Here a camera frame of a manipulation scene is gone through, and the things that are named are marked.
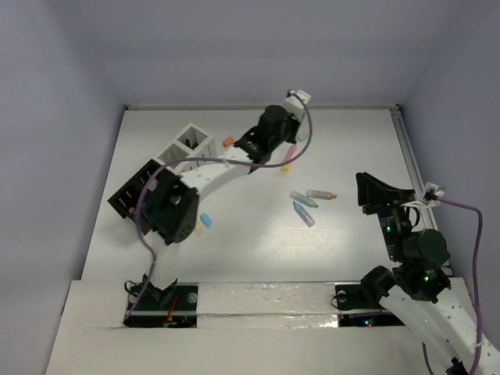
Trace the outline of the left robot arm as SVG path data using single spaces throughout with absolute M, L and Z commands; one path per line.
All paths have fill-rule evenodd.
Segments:
M 269 105 L 259 117 L 258 124 L 235 141 L 220 157 L 188 157 L 187 162 L 201 162 L 196 170 L 180 175 L 168 170 L 169 163 L 155 170 L 142 188 L 134 214 L 137 237 L 151 254 L 151 265 L 133 305 L 127 310 L 137 309 L 145 294 L 148 302 L 157 309 L 167 307 L 173 299 L 173 289 L 161 281 L 151 284 L 158 262 L 155 249 L 145 241 L 141 219 L 152 225 L 166 245 L 181 243 L 195 229 L 198 205 L 201 200 L 232 180 L 247 176 L 259 169 L 274 169 L 300 158 L 308 148 L 291 159 L 270 164 L 273 152 L 284 142 L 296 144 L 296 135 L 302 121 L 313 126 L 308 105 Z

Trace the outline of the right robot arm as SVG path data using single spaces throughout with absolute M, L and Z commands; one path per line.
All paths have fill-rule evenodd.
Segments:
M 421 341 L 423 356 L 433 354 L 447 374 L 497 374 L 499 351 L 483 330 L 480 300 L 470 315 L 442 267 L 450 260 L 447 241 L 435 229 L 415 230 L 410 209 L 444 203 L 442 187 L 423 192 L 392 187 L 363 172 L 356 176 L 362 212 L 378 218 L 388 256 L 398 265 L 378 266 L 361 280 L 359 296 L 401 320 Z

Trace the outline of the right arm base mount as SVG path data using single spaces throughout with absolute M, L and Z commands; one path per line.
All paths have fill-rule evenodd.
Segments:
M 361 284 L 336 284 L 330 304 L 339 327 L 402 327 L 404 323 L 374 301 Z

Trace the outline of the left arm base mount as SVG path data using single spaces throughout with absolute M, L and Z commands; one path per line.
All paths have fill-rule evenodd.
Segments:
M 164 289 L 149 284 L 138 299 L 143 283 L 127 281 L 123 324 L 130 328 L 196 328 L 198 284 L 178 283 Z

